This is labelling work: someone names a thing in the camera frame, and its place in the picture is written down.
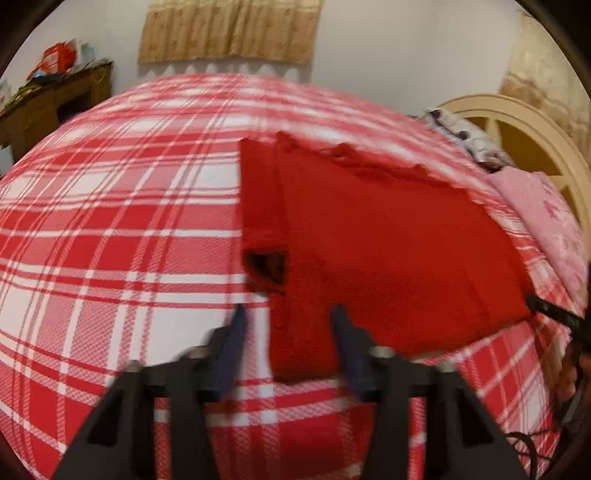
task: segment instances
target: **headboard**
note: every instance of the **headboard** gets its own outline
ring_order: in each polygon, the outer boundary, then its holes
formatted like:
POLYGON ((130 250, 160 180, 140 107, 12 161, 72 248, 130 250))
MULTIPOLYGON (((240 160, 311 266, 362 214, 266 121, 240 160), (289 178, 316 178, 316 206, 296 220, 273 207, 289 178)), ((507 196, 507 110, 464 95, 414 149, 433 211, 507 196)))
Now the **headboard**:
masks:
POLYGON ((468 95, 442 108, 482 129, 528 171, 550 176, 591 240, 591 170, 568 135, 540 110, 503 95, 468 95))

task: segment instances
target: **patterned curtain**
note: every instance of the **patterned curtain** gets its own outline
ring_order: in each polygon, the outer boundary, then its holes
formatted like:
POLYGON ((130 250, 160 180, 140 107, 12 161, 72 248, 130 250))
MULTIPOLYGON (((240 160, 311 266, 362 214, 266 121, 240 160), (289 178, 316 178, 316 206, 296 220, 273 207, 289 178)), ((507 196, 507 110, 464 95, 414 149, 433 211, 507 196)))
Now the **patterned curtain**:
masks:
POLYGON ((529 14, 521 18, 511 67, 500 93, 542 110, 562 128, 591 164, 591 100, 560 47, 529 14))
POLYGON ((324 0, 152 0, 139 62, 242 56, 309 63, 324 0))

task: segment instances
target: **red and white plaid fabric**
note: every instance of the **red and white plaid fabric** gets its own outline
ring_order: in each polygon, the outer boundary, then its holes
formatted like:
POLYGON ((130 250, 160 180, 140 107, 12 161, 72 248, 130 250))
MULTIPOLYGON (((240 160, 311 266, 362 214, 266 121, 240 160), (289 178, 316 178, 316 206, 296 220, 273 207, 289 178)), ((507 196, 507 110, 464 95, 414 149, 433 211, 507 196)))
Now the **red and white plaid fabric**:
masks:
MULTIPOLYGON (((538 293, 575 308, 486 174, 419 122, 269 77, 161 78, 79 115, 0 181, 0 428, 36 478, 51 477, 130 359, 169 361, 237 302, 250 308, 240 380, 207 415, 222 479, 358 476, 371 406, 355 403, 338 379, 274 382, 267 304, 244 286, 238 141, 279 130, 318 147, 349 142, 423 163, 467 188, 511 235, 538 293)), ((538 318, 444 357, 501 428, 527 433, 550 425, 548 385, 566 341, 562 328, 538 318)), ((413 480, 423 465, 423 420, 413 401, 413 480)), ((158 476, 169 479, 160 400, 155 432, 158 476)), ((536 438, 546 454, 556 441, 536 438)))

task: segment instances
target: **red garment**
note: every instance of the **red garment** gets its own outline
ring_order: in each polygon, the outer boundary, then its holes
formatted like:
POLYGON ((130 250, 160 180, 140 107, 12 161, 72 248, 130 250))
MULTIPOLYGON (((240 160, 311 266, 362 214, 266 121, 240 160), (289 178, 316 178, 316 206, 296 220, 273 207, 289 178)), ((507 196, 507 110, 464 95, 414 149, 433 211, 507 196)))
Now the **red garment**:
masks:
POLYGON ((278 377, 336 372, 338 303, 403 355, 458 348, 530 316, 534 287, 509 237, 422 166, 369 162, 348 145, 311 151, 278 134, 274 145, 241 141, 241 176, 243 259, 269 293, 278 377))

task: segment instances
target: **wooden table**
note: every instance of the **wooden table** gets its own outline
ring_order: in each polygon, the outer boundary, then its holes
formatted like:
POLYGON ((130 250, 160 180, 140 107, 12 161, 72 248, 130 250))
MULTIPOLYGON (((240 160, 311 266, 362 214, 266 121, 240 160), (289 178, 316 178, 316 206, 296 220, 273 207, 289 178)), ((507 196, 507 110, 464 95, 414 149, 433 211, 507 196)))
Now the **wooden table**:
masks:
POLYGON ((74 113, 111 96, 112 63, 85 68, 44 85, 0 114, 0 145, 12 147, 16 163, 74 113))

